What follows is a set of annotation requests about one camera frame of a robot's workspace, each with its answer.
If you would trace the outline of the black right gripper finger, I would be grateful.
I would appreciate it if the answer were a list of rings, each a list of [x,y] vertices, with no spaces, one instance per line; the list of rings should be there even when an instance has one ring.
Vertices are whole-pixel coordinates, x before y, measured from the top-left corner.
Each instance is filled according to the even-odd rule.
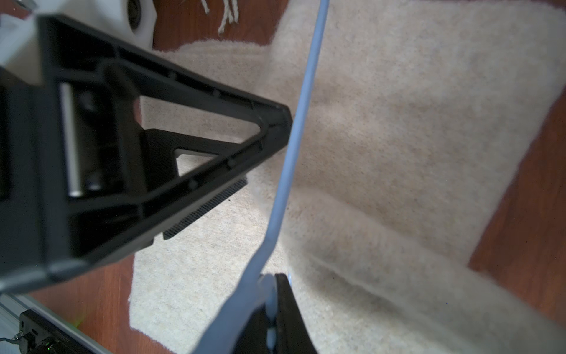
[[[277,294],[253,313],[233,352],[316,353],[287,276],[274,277]]]

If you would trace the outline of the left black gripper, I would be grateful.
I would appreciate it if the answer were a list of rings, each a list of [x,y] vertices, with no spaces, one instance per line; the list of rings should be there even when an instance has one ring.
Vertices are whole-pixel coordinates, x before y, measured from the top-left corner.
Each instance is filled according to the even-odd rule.
[[[41,16],[43,80],[1,71],[1,291],[84,273],[150,192],[134,101],[148,52],[66,16]]]

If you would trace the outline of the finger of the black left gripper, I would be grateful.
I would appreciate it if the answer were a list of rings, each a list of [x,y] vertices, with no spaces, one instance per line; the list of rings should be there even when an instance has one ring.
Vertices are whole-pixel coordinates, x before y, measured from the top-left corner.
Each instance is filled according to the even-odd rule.
[[[159,129],[224,142],[243,143],[236,153],[237,167],[231,175],[243,177],[286,146],[292,118],[287,106],[248,92],[211,81],[153,54],[143,61],[136,76],[146,93],[134,101],[134,116],[143,132]],[[177,158],[181,182],[190,168],[208,162],[209,157],[182,155]],[[145,211],[157,192],[137,201],[140,214],[123,233],[92,252],[93,266],[126,257],[151,244],[181,216],[172,211]]]
[[[185,230],[246,186],[242,174],[231,175],[237,167],[236,153],[243,143],[224,142],[186,134],[148,129],[144,133],[144,162],[147,188],[157,192],[150,199],[145,211],[172,211],[181,218],[165,228],[168,240]],[[182,155],[209,157],[210,160],[197,168],[190,168],[189,178],[181,182],[177,158]]]

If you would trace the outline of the blue wire hanger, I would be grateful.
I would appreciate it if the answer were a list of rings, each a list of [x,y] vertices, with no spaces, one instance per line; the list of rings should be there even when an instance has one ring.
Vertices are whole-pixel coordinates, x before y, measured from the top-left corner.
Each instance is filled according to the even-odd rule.
[[[319,5],[296,116],[265,237],[244,269],[234,292],[203,332],[194,353],[234,353],[233,349],[253,313],[277,294],[275,274],[263,274],[262,270],[276,248],[282,228],[310,106],[329,4],[328,1],[321,1]]]

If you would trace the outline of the blue plaid fringed scarf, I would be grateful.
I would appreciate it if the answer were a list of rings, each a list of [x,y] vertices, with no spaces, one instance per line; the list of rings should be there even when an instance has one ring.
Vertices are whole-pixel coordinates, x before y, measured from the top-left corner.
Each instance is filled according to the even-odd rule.
[[[203,12],[206,26],[212,29],[216,26],[215,33],[220,38],[227,38],[231,30],[240,24],[240,2],[239,1],[198,1]]]

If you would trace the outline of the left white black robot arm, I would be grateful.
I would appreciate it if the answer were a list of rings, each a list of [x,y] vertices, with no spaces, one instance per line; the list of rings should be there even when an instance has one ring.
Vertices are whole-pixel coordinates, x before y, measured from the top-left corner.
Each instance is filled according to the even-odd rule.
[[[151,244],[283,149],[287,106],[150,52],[151,1],[28,1],[1,17],[1,292],[70,280]],[[151,97],[250,122],[241,143],[151,128]]]

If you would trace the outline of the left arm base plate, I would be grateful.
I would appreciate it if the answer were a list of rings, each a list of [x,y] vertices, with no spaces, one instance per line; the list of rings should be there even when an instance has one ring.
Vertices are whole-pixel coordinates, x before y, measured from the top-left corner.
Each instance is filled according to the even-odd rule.
[[[22,312],[19,315],[19,321],[22,333],[19,339],[19,349],[23,354],[94,353],[33,310]]]

